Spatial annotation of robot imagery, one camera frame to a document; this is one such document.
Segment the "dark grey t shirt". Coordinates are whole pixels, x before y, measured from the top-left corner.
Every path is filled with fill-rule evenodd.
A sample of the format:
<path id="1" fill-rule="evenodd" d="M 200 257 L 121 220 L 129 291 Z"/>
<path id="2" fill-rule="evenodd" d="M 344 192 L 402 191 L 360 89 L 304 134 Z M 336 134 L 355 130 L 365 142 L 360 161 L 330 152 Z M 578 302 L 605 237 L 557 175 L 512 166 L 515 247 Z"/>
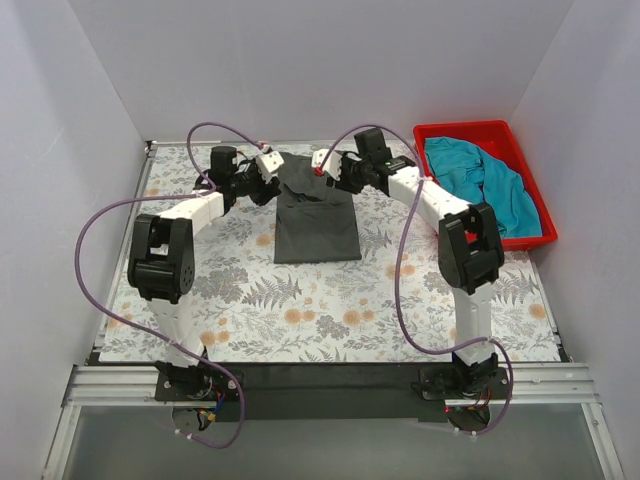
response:
<path id="1" fill-rule="evenodd" d="M 356 261 L 362 258 L 353 197 L 329 187 L 311 159 L 283 152 L 278 170 L 274 262 Z"/>

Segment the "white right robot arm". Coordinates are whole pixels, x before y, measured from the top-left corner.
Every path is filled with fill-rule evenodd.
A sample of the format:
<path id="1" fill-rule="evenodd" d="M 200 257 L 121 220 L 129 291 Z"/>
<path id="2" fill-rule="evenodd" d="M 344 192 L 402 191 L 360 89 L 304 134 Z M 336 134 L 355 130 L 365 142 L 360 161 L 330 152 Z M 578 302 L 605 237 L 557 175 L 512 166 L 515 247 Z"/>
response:
<path id="1" fill-rule="evenodd" d="M 457 340 L 443 351 L 451 360 L 421 370 L 413 389 L 427 400 L 472 398 L 475 408 L 510 400 L 513 368 L 500 367 L 508 355 L 491 327 L 494 284 L 504 264 L 494 210 L 448 193 L 426 175 L 419 155 L 393 154 L 385 128 L 362 125 L 351 132 L 356 153 L 330 147 L 314 154 L 315 174 L 352 194 L 370 186 L 408 206 L 410 218 L 424 220 L 437 234 L 439 271 L 454 296 Z"/>

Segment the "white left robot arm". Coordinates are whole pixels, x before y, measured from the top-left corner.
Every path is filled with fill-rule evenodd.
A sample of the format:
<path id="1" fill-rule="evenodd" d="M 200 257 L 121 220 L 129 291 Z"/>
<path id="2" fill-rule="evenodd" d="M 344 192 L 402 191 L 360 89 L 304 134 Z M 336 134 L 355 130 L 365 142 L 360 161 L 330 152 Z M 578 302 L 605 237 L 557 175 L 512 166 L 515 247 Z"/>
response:
<path id="1" fill-rule="evenodd" d="M 159 214 L 140 214 L 134 222 L 127 279 L 147 301 L 167 339 L 167 357 L 156 368 L 171 388 L 189 399 L 221 395 L 225 385 L 221 375 L 200 360 L 206 347 L 191 310 L 194 239 L 239 198 L 263 206 L 278 196 L 278 170 L 283 165 L 281 154 L 267 146 L 253 158 L 231 146 L 216 146 L 211 149 L 210 168 L 197 177 L 191 198 Z"/>

